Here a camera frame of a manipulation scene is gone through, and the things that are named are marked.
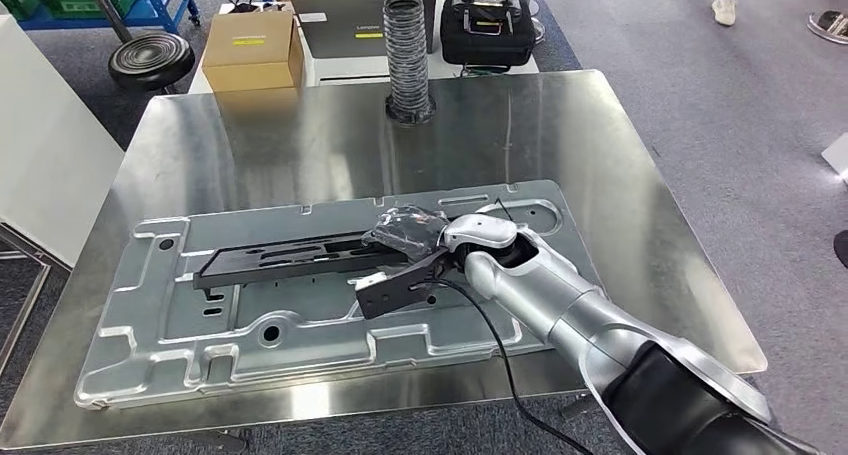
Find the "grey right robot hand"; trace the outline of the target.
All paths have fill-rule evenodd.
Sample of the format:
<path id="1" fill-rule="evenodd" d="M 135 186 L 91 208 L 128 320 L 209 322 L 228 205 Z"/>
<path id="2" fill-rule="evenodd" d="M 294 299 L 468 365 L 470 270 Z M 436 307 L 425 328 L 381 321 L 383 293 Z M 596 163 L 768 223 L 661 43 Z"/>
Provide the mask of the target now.
<path id="1" fill-rule="evenodd" d="M 450 221 L 441 211 L 415 205 L 393 207 L 377 218 L 376 224 L 361 236 L 363 244 L 379 244 L 396 250 L 410 261 L 420 261 L 440 246 Z"/>

